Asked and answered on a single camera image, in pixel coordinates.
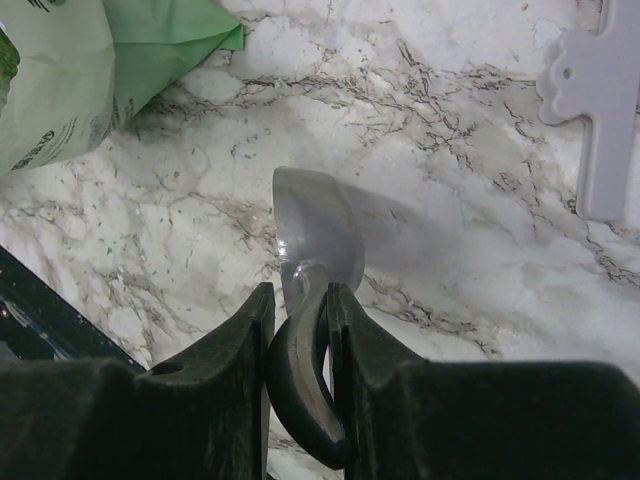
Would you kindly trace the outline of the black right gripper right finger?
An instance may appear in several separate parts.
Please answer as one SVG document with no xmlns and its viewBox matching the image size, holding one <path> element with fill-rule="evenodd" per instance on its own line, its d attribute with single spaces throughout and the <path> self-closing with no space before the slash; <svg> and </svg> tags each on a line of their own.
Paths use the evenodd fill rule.
<svg viewBox="0 0 640 480">
<path fill-rule="evenodd" d="M 349 479 L 635 479 L 639 390 L 594 361 L 437 362 L 327 292 Z"/>
</svg>

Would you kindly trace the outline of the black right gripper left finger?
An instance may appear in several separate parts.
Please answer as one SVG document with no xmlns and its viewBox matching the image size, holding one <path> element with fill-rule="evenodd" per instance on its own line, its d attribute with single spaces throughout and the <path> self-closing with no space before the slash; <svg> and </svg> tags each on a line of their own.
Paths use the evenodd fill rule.
<svg viewBox="0 0 640 480">
<path fill-rule="evenodd" d="M 5 479 L 263 479 L 275 295 L 258 285 L 214 330 L 149 370 L 66 353 L 1 307 Z"/>
</svg>

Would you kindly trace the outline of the silver metal scoop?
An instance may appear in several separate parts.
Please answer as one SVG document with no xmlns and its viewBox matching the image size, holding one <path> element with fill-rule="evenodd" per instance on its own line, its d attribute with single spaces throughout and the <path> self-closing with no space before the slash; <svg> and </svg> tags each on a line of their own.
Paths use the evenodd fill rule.
<svg viewBox="0 0 640 480">
<path fill-rule="evenodd" d="M 280 166 L 273 173 L 276 251 L 287 318 L 267 355 L 266 387 L 285 430 L 312 457 L 343 469 L 353 456 L 323 378 L 332 283 L 358 289 L 364 242 L 351 204 L 331 175 Z"/>
</svg>

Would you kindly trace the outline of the green cat litter bag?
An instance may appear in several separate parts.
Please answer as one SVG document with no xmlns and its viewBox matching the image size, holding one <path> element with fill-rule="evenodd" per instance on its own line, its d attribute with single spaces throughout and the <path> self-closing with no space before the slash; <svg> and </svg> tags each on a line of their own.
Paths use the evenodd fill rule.
<svg viewBox="0 0 640 480">
<path fill-rule="evenodd" d="M 1 97 L 1 172 L 95 150 L 244 28 L 214 1 L 4 1 L 20 55 Z"/>
</svg>

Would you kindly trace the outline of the grey plastic bag clip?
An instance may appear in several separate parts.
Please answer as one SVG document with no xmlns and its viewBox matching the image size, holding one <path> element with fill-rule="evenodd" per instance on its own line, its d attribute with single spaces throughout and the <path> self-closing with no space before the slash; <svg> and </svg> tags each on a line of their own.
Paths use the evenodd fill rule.
<svg viewBox="0 0 640 480">
<path fill-rule="evenodd" d="M 567 30 L 544 55 L 536 81 L 540 120 L 580 118 L 585 135 L 576 210 L 594 221 L 623 217 L 639 97 L 639 3 L 602 3 L 598 33 Z"/>
</svg>

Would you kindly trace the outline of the green cat litter pellets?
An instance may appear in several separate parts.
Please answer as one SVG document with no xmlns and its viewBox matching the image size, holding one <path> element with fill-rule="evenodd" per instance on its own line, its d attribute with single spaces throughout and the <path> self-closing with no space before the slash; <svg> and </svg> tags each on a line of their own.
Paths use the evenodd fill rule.
<svg viewBox="0 0 640 480">
<path fill-rule="evenodd" d="M 5 98 L 9 92 L 10 82 L 16 76 L 20 55 L 4 30 L 0 31 L 0 79 L 1 97 Z"/>
</svg>

